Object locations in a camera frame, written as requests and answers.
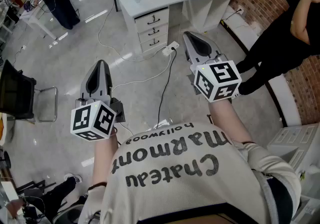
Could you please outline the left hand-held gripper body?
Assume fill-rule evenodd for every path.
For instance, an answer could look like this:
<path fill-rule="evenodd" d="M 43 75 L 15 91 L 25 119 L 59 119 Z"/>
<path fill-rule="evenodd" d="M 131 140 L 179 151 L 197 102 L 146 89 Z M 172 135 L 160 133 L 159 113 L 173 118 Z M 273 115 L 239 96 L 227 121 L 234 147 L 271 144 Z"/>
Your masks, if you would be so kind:
<path fill-rule="evenodd" d="M 70 133 L 86 141 L 109 139 L 117 115 L 110 103 L 109 95 L 76 99 L 71 111 Z"/>

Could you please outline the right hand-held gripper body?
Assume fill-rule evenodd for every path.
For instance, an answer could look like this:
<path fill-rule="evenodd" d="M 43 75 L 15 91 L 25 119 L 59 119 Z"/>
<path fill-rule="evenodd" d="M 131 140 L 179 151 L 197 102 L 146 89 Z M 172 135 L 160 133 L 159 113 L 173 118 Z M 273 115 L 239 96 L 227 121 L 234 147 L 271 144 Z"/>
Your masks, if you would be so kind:
<path fill-rule="evenodd" d="M 195 94 L 203 95 L 210 103 L 234 98 L 242 82 L 235 63 L 220 53 L 202 63 L 196 61 L 190 70 L 188 78 Z"/>

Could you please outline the person's right forearm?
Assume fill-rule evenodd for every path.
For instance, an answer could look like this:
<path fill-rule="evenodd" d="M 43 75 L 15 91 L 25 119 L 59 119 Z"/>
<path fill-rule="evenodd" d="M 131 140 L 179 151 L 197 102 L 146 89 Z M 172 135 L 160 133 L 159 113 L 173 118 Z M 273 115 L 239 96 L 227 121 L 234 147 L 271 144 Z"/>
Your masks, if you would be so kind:
<path fill-rule="evenodd" d="M 213 124 L 226 132 L 230 139 L 239 143 L 252 142 L 250 133 L 228 99 L 209 102 L 208 108 Z"/>

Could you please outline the person's left forearm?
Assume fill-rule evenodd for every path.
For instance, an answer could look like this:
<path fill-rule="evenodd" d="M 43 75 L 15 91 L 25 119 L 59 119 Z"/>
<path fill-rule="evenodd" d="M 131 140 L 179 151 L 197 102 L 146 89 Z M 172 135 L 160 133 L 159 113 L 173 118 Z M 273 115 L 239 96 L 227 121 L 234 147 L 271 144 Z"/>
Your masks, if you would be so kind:
<path fill-rule="evenodd" d="M 92 185 L 107 182 L 113 157 L 118 150 L 117 132 L 113 127 L 109 138 L 95 142 Z"/>

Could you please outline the white power strip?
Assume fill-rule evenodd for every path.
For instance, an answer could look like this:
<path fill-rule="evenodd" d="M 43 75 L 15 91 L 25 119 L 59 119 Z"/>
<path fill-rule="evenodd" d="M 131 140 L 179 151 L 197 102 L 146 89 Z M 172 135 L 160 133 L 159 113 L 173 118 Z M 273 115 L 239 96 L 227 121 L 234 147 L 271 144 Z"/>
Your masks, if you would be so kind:
<path fill-rule="evenodd" d="M 180 46 L 179 43 L 177 43 L 176 41 L 173 41 L 171 44 L 165 46 L 162 50 L 162 53 L 164 56 L 169 56 L 171 53 L 173 53 L 175 50 L 177 50 L 177 48 Z"/>

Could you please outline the white plinth black edge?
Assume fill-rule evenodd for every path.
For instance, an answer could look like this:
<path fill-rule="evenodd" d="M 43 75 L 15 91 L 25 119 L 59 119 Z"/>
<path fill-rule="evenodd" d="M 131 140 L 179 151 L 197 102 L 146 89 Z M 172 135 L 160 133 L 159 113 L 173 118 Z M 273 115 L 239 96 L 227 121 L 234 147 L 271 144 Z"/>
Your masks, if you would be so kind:
<path fill-rule="evenodd" d="M 229 5 L 220 23 L 246 54 L 258 39 L 250 25 Z M 284 127 L 301 126 L 300 114 L 285 76 L 277 76 L 264 85 L 277 108 L 282 125 Z"/>

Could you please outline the black chair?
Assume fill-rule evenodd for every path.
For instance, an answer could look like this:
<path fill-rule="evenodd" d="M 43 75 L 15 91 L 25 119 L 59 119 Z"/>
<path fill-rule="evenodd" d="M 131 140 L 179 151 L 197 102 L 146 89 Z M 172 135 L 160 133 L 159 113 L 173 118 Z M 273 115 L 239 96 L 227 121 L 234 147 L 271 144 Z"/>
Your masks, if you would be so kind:
<path fill-rule="evenodd" d="M 14 120 L 29 123 L 53 123 L 58 118 L 58 88 L 36 88 L 34 78 L 23 75 L 22 70 L 16 70 L 6 60 L 0 75 L 0 113 L 8 114 Z M 52 119 L 40 119 L 34 113 L 35 93 L 44 93 L 54 90 L 54 115 Z"/>

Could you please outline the white work table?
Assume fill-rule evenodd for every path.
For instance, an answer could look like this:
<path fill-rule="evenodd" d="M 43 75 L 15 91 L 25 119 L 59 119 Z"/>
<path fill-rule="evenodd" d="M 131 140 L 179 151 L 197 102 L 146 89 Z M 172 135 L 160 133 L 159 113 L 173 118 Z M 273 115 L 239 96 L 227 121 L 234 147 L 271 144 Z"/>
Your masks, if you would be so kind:
<path fill-rule="evenodd" d="M 55 36 L 43 22 L 39 20 L 37 14 L 39 11 L 42 11 L 42 7 L 44 7 L 45 3 L 41 0 L 37 7 L 32 9 L 31 11 L 24 10 L 20 20 L 24 21 L 29 27 L 31 27 L 34 31 L 36 31 L 42 38 L 46 36 L 51 37 L 54 41 L 57 40 L 57 36 Z"/>

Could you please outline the black round stool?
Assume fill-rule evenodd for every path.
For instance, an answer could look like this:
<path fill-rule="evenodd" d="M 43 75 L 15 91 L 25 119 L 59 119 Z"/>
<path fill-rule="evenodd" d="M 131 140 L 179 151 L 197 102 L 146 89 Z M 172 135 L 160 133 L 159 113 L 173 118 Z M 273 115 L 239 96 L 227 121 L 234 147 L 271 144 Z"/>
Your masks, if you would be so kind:
<path fill-rule="evenodd" d="M 11 159 L 7 151 L 0 150 L 0 169 L 10 169 Z"/>

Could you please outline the person's printed white shirt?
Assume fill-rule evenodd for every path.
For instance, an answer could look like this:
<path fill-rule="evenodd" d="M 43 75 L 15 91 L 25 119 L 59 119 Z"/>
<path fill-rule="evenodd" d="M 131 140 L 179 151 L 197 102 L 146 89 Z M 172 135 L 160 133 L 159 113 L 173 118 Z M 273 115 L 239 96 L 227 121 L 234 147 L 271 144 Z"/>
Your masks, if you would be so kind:
<path fill-rule="evenodd" d="M 301 183 L 282 158 L 210 123 L 131 136 L 106 182 L 88 189 L 79 224 L 162 224 L 224 214 L 240 224 L 290 224 Z"/>

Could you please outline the black metal frame stand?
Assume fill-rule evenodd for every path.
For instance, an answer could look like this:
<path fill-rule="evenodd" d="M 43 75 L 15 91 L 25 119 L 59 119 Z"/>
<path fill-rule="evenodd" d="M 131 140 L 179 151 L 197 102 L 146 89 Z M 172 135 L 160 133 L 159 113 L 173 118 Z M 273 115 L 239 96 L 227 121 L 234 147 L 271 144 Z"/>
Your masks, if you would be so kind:
<path fill-rule="evenodd" d="M 25 190 L 27 190 L 27 189 L 40 189 L 40 191 L 42 193 L 44 193 L 46 189 L 48 189 L 56 184 L 57 184 L 56 182 L 47 183 L 45 179 L 43 179 L 40 182 L 30 181 L 20 187 L 17 187 L 15 189 L 15 191 L 19 196 L 24 194 Z"/>

